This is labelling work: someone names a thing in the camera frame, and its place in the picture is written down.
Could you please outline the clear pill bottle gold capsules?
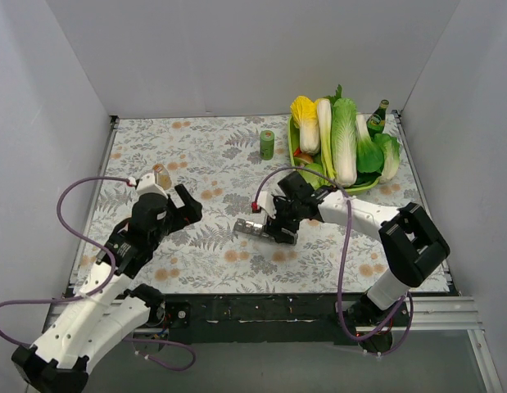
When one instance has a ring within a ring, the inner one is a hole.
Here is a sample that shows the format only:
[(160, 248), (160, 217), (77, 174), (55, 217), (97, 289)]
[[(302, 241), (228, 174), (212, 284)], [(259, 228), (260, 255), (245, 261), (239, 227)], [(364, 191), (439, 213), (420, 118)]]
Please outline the clear pill bottle gold capsules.
[(155, 164), (152, 167), (153, 173), (156, 178), (156, 184), (164, 190), (168, 190), (172, 186), (172, 181), (168, 169), (163, 164)]

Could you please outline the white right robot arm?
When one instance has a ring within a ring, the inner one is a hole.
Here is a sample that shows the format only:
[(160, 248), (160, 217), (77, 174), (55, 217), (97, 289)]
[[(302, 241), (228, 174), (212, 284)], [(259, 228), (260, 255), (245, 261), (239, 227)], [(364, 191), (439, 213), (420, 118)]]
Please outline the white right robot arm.
[(332, 180), (318, 188), (306, 182), (305, 169), (289, 168), (278, 182), (281, 194), (257, 190), (251, 209), (267, 214), (263, 232), (277, 243), (292, 244), (300, 223), (315, 219), (345, 225), (381, 242), (388, 268), (344, 315), (360, 324), (380, 325), (392, 318), (405, 296), (421, 284), (449, 256), (450, 247), (426, 210), (381, 206), (350, 197)]

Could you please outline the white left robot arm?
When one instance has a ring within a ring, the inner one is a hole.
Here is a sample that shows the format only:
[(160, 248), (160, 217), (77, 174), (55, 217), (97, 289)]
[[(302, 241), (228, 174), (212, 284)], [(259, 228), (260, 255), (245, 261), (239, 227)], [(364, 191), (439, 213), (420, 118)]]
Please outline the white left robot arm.
[(51, 327), (11, 356), (20, 375), (39, 392), (81, 392), (98, 361), (135, 328), (154, 328), (165, 317), (157, 289), (129, 285), (162, 240), (202, 218), (202, 205), (182, 184), (176, 206), (157, 185), (138, 185), (130, 217), (118, 223), (79, 289)]

